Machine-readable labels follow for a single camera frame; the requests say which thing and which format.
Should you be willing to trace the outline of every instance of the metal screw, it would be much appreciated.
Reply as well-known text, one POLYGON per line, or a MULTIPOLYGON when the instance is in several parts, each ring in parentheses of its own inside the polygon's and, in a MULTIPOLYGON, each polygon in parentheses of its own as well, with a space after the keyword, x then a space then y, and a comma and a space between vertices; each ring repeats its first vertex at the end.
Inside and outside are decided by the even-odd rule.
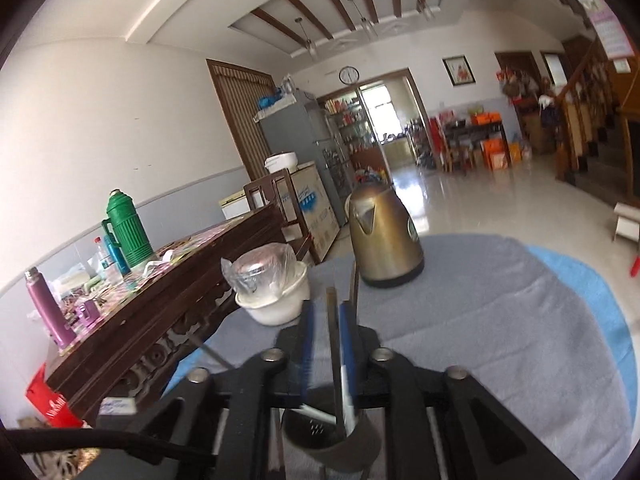
POLYGON ((467 372, 462 366, 456 365, 456 366, 450 366, 449 368, 447 368, 447 375, 452 379, 461 381, 462 379, 465 379, 469 375, 469 372, 467 372))
POLYGON ((393 350, 389 348, 376 348, 373 352, 371 352, 371 357, 374 361, 389 361, 394 356, 393 350))
POLYGON ((279 361, 284 357, 284 352, 279 348, 269 348, 260 354, 260 356, 270 363, 279 361))
POLYGON ((192 383, 203 383, 209 377, 209 370, 206 368, 194 368, 187 374, 187 379, 192 383))

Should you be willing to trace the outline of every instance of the gold metallic kettle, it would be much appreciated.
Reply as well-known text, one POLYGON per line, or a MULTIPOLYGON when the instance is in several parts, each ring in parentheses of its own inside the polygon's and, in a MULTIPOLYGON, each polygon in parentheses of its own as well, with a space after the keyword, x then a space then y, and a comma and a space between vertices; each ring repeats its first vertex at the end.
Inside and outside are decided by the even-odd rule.
POLYGON ((424 255, 414 222, 384 184, 363 184, 351 194, 349 230, 362 279, 371 286, 401 285, 418 276, 424 255))

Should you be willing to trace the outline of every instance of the gray refrigerator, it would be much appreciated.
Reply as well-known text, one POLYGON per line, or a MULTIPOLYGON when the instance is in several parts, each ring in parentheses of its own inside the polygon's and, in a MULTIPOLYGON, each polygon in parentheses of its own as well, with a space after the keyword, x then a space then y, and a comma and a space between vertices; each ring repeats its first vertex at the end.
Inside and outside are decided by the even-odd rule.
POLYGON ((318 168, 335 217, 347 223, 344 201, 355 185, 347 149, 329 112, 315 96, 297 90, 295 102, 259 121, 272 153, 296 152, 298 163, 313 161, 318 168))

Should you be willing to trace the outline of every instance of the green thermos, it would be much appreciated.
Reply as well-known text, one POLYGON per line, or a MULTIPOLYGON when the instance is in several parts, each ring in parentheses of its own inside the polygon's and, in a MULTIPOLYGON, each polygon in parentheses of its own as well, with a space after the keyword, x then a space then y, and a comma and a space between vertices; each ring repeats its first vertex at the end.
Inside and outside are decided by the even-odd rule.
POLYGON ((105 232, 111 234, 114 245, 122 249, 122 253, 131 269, 146 264, 155 257, 145 228, 133 205, 133 199, 119 189, 111 191, 107 204, 107 218, 102 221, 105 232), (107 227, 113 226, 113 233, 107 227))

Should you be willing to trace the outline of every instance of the tile floor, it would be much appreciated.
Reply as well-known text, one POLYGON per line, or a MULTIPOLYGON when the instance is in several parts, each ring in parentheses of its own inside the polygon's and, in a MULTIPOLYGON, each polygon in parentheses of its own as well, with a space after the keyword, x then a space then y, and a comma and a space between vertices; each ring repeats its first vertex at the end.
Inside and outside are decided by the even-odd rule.
MULTIPOLYGON (((609 283, 634 347, 640 351, 640 278, 629 276, 638 249, 624 238, 612 242, 612 208, 556 181, 552 158, 536 158, 513 171, 477 170, 467 176, 405 168, 393 174, 393 180, 420 235, 501 234, 567 254, 592 267, 609 283)), ((345 227, 328 258, 351 251, 345 227)), ((639 437, 640 424, 636 424, 634 442, 639 437)))

